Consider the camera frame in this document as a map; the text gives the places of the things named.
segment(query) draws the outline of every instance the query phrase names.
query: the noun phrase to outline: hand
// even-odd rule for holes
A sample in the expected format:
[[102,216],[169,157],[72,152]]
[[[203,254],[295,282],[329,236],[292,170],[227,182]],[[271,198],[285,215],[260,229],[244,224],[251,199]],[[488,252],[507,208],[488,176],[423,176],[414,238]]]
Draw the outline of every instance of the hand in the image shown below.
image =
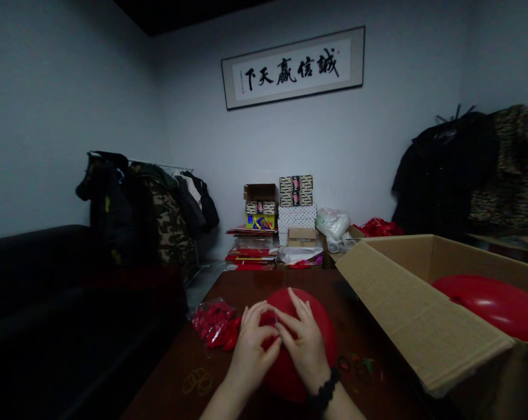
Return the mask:
[[[223,386],[244,402],[260,386],[265,374],[279,355],[281,347],[279,332],[270,325],[259,326],[260,315],[269,310],[274,308],[265,300],[256,303],[250,309],[244,308],[239,340],[229,371],[223,381]],[[269,337],[277,337],[277,339],[266,352],[262,348],[262,342]]]
[[293,339],[287,328],[280,323],[279,334],[306,389],[311,395],[318,395],[319,388],[331,376],[322,334],[312,315],[310,303],[303,303],[291,288],[288,292],[299,319],[278,309],[275,311],[278,319],[297,335],[297,339]]

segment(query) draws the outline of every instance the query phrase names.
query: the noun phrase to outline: yellow box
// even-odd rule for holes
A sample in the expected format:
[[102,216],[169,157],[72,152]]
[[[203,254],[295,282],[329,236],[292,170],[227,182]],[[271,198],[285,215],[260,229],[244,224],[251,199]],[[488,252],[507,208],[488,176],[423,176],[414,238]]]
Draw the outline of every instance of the yellow box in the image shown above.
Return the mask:
[[246,213],[246,227],[249,229],[275,230],[276,226],[275,215]]

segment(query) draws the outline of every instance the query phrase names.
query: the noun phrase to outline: hanging clothes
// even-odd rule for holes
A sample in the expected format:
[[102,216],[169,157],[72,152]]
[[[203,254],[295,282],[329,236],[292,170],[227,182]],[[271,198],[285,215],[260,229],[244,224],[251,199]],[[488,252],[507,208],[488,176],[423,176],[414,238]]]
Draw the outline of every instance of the hanging clothes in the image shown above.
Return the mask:
[[146,163],[130,166],[149,189],[159,233],[159,258],[163,264],[195,264],[193,236],[183,217],[179,201],[178,183],[161,168]]
[[522,104],[489,116],[499,139],[496,172],[472,193],[475,225],[528,228],[528,107]]
[[188,182],[186,182],[186,180],[182,176],[179,176],[179,175],[176,176],[175,179],[176,181],[178,181],[178,187],[180,189],[180,192],[182,193],[182,195],[186,198],[187,202],[192,207],[195,217],[198,220],[198,224],[202,228],[203,226],[205,226],[205,217],[204,217],[204,214],[201,212],[200,206],[198,205],[198,203],[196,202],[194,197],[192,197],[192,195],[190,194],[188,190]]
[[124,155],[89,152],[86,176],[75,192],[90,200],[90,226],[114,264],[156,264],[157,227],[151,195]]
[[200,208],[200,210],[202,210],[202,208],[201,208],[201,195],[200,195],[200,192],[196,189],[196,187],[194,185],[194,180],[192,178],[190,178],[190,177],[184,177],[184,179],[186,180],[186,183],[188,184],[188,192],[194,198],[194,201],[197,203],[197,205]]
[[471,191],[490,177],[497,153],[495,132],[481,113],[428,128],[412,140],[398,167],[392,221],[407,235],[462,240]]
[[187,179],[192,179],[196,190],[201,196],[201,211],[204,214],[206,225],[204,230],[209,232],[211,229],[214,229],[219,225],[219,214],[215,208],[215,203],[209,195],[207,184],[203,182],[200,178],[195,177],[191,172],[184,171],[182,172]]

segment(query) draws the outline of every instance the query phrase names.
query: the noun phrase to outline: picture frame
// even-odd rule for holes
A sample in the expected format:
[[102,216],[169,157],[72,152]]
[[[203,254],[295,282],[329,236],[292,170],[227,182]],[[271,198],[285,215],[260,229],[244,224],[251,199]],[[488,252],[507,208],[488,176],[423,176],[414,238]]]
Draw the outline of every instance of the picture frame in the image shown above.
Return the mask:
[[228,110],[363,86],[365,26],[221,60]]

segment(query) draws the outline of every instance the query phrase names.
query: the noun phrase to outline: finger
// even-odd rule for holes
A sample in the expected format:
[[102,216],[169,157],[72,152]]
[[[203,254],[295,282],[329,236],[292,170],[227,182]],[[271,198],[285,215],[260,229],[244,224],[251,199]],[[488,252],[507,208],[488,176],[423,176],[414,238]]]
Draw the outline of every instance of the finger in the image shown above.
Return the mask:
[[246,320],[244,321],[245,324],[248,322],[248,319],[250,319],[250,315],[252,314],[252,312],[262,305],[264,305],[264,301],[255,303],[248,309],[248,311],[246,312]]
[[248,312],[248,306],[244,307],[244,312],[242,313],[242,321],[240,322],[240,328],[243,327],[243,325],[246,322],[246,313]]
[[297,315],[299,316],[299,319],[304,323],[305,321],[309,319],[309,313],[305,309],[305,304],[294,293],[293,289],[288,288],[287,291],[289,293],[289,297],[291,298],[291,302],[293,302],[295,310],[297,311]]
[[257,327],[260,325],[260,316],[264,312],[273,311],[275,308],[269,303],[263,303],[259,307],[255,308],[251,313],[248,314],[246,325],[251,327]]
[[312,315],[312,309],[310,308],[310,302],[307,300],[306,305],[307,309],[309,310],[309,315],[312,319],[314,319],[314,315]]
[[286,326],[288,326],[291,330],[296,332],[297,335],[299,336],[301,335],[303,331],[302,322],[300,322],[296,318],[293,318],[291,315],[287,315],[286,313],[280,311],[279,309],[276,309],[275,313],[277,314],[278,319],[280,319]]
[[258,344],[262,344],[262,342],[269,337],[277,337],[279,335],[279,331],[272,327],[271,325],[264,325],[262,327],[258,327],[256,330],[256,337],[258,338]]
[[268,348],[267,352],[265,352],[263,361],[266,370],[271,368],[271,365],[273,365],[277,360],[277,356],[279,356],[279,350],[281,350],[281,342],[281,337],[277,337],[274,343]]
[[281,341],[283,342],[283,344],[285,344],[285,347],[287,348],[289,354],[292,355],[293,352],[297,349],[297,345],[295,344],[295,340],[291,336],[291,333],[282,324],[277,324],[277,329],[279,330],[279,336],[281,337]]

